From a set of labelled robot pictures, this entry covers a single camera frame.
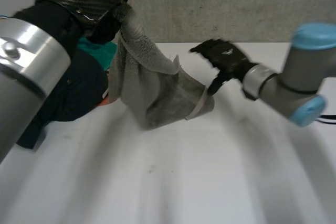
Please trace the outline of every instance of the white table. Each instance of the white table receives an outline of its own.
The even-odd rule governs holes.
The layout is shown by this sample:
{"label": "white table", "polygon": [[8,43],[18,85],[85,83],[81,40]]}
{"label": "white table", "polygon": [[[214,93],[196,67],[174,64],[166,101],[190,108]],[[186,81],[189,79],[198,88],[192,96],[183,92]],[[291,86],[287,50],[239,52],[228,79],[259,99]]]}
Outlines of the white table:
{"label": "white table", "polygon": [[[209,85],[216,71],[188,53],[195,45],[159,47]],[[278,71],[289,46],[239,45]],[[333,84],[322,89],[331,103]],[[120,101],[50,124],[38,151],[16,146],[0,165],[0,223],[336,223],[336,126],[298,129],[236,81],[215,100],[212,113],[154,131]]]}

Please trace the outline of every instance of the concrete wall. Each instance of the concrete wall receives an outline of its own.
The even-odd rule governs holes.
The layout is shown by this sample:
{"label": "concrete wall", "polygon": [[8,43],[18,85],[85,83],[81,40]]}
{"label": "concrete wall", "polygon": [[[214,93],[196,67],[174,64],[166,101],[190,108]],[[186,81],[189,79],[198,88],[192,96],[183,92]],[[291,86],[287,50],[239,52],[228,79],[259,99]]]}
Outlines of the concrete wall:
{"label": "concrete wall", "polygon": [[[32,0],[0,0],[10,14]],[[304,22],[336,23],[336,0],[131,0],[157,42],[223,37],[240,42],[289,41]]]}

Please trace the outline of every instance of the green cloth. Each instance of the green cloth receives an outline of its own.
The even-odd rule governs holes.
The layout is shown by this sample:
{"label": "green cloth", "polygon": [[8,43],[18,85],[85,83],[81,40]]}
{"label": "green cloth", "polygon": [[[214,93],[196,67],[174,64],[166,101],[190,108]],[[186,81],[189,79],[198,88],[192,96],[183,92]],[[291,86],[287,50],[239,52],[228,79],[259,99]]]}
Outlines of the green cloth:
{"label": "green cloth", "polygon": [[78,47],[92,55],[104,70],[108,70],[110,68],[114,55],[117,52],[117,45],[112,42],[99,45],[91,43],[86,38],[81,38],[79,40]]}

